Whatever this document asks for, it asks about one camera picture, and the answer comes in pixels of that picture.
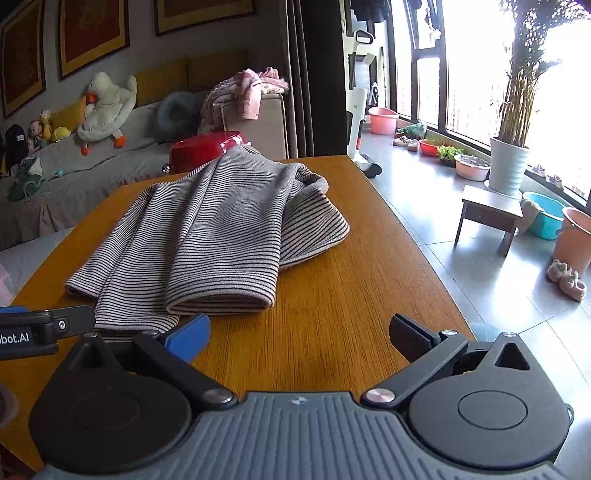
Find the grey striped knit garment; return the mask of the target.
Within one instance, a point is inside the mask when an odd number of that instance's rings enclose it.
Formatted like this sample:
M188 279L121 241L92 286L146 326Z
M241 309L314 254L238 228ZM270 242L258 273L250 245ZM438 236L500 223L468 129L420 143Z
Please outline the grey striped knit garment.
M192 314L269 309L280 271L349 234L328 189L304 164L237 146L145 189L66 291L93 298L97 327L111 332L164 333Z

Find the pink clothes pile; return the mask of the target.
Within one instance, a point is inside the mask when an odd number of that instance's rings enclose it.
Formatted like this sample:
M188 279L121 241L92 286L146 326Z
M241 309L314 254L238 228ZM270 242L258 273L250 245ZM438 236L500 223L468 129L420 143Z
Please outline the pink clothes pile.
M267 67L259 73L249 68L239 71L218 83L207 94L201 106L197 133L208 134L221 130L221 104L226 101L238 102L239 119L257 120L263 95L284 94L288 89L290 84L273 67Z

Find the grey covered sofa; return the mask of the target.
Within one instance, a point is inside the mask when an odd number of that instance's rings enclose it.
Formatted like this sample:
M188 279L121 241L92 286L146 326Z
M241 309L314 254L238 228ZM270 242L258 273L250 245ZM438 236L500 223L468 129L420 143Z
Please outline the grey covered sofa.
M156 103L134 109L122 126L126 143L112 138L81 154L72 135L39 150L43 181L30 199L8 199L13 180L1 180L1 248L54 234L78 224L119 187L163 175L175 137L156 129Z

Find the small wooden stool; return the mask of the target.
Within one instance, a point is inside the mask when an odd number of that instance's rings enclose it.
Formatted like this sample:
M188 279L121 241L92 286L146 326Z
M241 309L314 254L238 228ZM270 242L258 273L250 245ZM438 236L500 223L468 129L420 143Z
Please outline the small wooden stool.
M493 191L466 185L462 195L462 213L454 244L457 245L465 220L488 226L504 233L498 254L506 257L523 219L520 202Z

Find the black plush toy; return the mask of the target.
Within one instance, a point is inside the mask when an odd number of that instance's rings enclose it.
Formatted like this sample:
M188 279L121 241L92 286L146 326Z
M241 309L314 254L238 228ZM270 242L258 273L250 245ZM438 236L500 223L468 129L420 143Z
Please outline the black plush toy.
M3 157L3 175L10 176L14 167L28 156L25 131L18 124L13 124L5 132L5 152Z

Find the metal bowl planter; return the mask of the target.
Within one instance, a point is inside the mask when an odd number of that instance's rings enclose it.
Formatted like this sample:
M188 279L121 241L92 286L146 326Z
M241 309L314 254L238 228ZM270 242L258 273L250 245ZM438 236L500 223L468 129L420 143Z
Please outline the metal bowl planter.
M491 166L479 157L457 154L455 157L456 173L470 181L484 182L490 172Z

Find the blue plastic basin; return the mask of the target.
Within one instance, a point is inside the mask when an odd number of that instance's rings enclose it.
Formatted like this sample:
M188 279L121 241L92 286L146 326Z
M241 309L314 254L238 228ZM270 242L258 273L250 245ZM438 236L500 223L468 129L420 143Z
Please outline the blue plastic basin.
M563 209L566 205L554 198L535 192L525 192L523 198L533 201L541 208L529 231L544 240L556 240L558 238L557 231L562 226Z

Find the red round stool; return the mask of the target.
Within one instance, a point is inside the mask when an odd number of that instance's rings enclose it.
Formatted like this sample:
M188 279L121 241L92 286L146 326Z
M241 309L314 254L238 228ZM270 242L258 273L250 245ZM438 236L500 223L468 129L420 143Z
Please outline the red round stool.
M168 175L190 172L242 144L245 144L245 139L238 131L216 131L178 141L171 147L168 162L162 166L162 173Z

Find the small plush toys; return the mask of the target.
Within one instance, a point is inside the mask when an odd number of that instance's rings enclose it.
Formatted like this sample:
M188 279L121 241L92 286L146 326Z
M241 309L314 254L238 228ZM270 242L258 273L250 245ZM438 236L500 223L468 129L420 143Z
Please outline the small plush toys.
M38 119L30 123L27 137L27 147L30 153L45 147L47 144L60 142L71 135L71 131L66 127L53 127L51 120L51 111L44 110Z

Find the white plush goose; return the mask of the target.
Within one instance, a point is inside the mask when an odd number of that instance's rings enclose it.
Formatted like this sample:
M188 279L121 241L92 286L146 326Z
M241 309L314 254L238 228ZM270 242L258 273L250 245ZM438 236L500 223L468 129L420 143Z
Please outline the white plush goose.
M137 99L137 79L130 75L125 87L114 84L105 72L98 72L86 92L85 119L77 128L83 156L89 154L89 144L114 139L114 147L122 148L126 138L121 127L134 109Z

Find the grey neck pillow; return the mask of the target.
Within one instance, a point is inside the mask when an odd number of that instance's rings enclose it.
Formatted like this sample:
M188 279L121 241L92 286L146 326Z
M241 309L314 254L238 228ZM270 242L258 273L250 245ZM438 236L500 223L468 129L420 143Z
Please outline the grey neck pillow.
M159 142L171 142L197 134L205 97L205 92L188 91L167 95L156 107L154 138Z

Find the white floor cleaner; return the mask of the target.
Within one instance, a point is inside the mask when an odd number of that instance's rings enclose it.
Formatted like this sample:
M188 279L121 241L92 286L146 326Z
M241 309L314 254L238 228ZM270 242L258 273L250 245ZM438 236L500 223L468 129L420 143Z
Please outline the white floor cleaner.
M360 45L371 46L375 37L366 30L356 30L352 36L344 37L344 48L348 54L348 87L346 88L346 125L348 126L348 147L346 154L368 179L382 173L382 167L370 157L361 153L363 124L365 124L368 91L356 86L356 54Z

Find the red framed picture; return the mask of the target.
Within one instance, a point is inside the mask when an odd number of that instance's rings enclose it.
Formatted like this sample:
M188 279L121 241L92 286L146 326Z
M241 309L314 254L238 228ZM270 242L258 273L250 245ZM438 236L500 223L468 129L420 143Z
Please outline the red framed picture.
M61 80L129 46L128 2L59 2L59 76Z
M44 10L44 1L28 1L1 29L1 102L5 118L46 89Z
M191 26L239 18L254 12L252 0L157 0L154 2L156 35Z

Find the dark curtain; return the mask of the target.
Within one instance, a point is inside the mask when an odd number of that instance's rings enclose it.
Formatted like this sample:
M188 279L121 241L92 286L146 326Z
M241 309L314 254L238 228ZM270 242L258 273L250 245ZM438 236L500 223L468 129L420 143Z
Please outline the dark curtain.
M290 156L346 152L346 75L338 1L281 1Z

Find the potted bamboo plant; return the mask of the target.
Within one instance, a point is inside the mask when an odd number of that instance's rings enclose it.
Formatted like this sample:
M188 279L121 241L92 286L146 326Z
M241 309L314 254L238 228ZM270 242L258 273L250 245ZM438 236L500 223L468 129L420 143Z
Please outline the potted bamboo plant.
M587 20L590 14L576 1L503 1L501 5L513 19L514 39L507 88L499 108L499 133L491 139L490 188L514 196L526 171L526 140L536 89L542 75L557 65L544 58L548 33Z

